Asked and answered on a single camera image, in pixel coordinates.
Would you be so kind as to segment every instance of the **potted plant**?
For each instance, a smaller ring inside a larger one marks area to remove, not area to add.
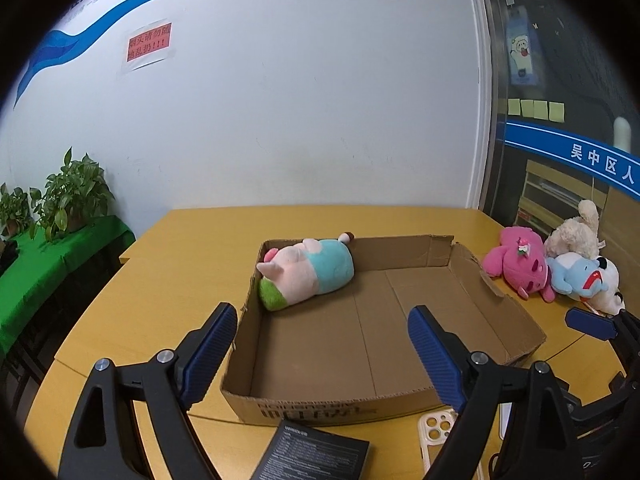
[[[82,160],[71,160],[71,148],[65,154],[60,173],[47,177],[44,194],[30,189],[33,212],[40,218],[37,225],[45,230],[48,242],[58,234],[77,231],[86,223],[108,212],[109,200],[114,196],[104,180],[104,170],[85,154]],[[35,236],[36,225],[30,229]]]
[[[9,238],[20,234],[32,223],[27,194],[19,187],[9,193],[6,190],[6,184],[2,184],[0,186],[0,226],[4,226]]]

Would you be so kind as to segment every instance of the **green tablecloth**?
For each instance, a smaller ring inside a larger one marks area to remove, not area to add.
[[[5,354],[45,300],[66,276],[117,238],[130,246],[135,237],[115,216],[95,219],[51,244],[38,229],[35,239],[17,235],[19,256],[0,276],[0,349]]]

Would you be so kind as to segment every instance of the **wooden table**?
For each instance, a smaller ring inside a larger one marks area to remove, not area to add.
[[[280,206],[171,211],[122,255],[124,267],[66,338],[56,355],[56,367],[47,375],[31,410],[28,435],[52,468],[57,468],[83,377],[95,361],[104,356],[117,365],[148,360],[158,349],[174,348],[186,332],[201,326],[218,302],[228,301],[241,308],[264,240],[335,237],[345,230],[363,237],[453,234],[456,241],[482,258],[497,243],[500,229],[499,224],[477,210],[445,208]],[[498,286],[514,295],[502,280],[498,280]],[[565,375],[578,370],[572,392],[579,396],[588,394],[594,384],[599,387],[598,393],[602,384],[606,388],[619,367],[615,355],[613,359],[601,359],[603,352],[610,351],[607,345],[592,346],[590,339],[581,338],[564,325],[569,302],[546,304],[535,295],[522,304],[548,336],[529,360],[550,360],[554,371],[572,386],[574,383]],[[569,351],[578,343],[585,345],[584,351],[570,355],[583,363],[581,368],[571,361],[559,360],[565,349]],[[221,378],[222,374],[218,374],[190,416],[223,477],[246,479],[274,429],[239,424],[220,394]],[[146,412],[145,406],[137,409]],[[158,478],[168,478],[158,445],[145,422],[148,413],[140,416],[153,468],[159,468]],[[418,419],[419,415],[411,415],[330,430],[372,442],[375,452],[367,478],[417,479],[422,477]],[[499,446],[494,428],[484,468]]]

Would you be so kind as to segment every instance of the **warning sign on wall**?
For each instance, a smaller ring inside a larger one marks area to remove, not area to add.
[[[145,54],[169,47],[171,39],[171,23],[146,30],[129,40],[127,62],[133,61]]]

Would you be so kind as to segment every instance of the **silver bolt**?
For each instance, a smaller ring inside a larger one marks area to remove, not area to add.
[[[485,365],[489,362],[489,357],[484,352],[473,352],[471,354],[471,360],[477,365]]]
[[[549,370],[551,370],[551,368],[549,367],[548,364],[546,364],[544,361],[538,361],[536,362],[533,367],[536,369],[536,371],[539,374],[548,374]]]
[[[173,358],[174,353],[171,350],[161,350],[156,356],[156,359],[158,359],[159,363],[168,363]]]
[[[109,367],[109,360],[105,357],[103,357],[102,359],[98,359],[94,365],[94,368],[99,372],[106,370],[108,367]]]

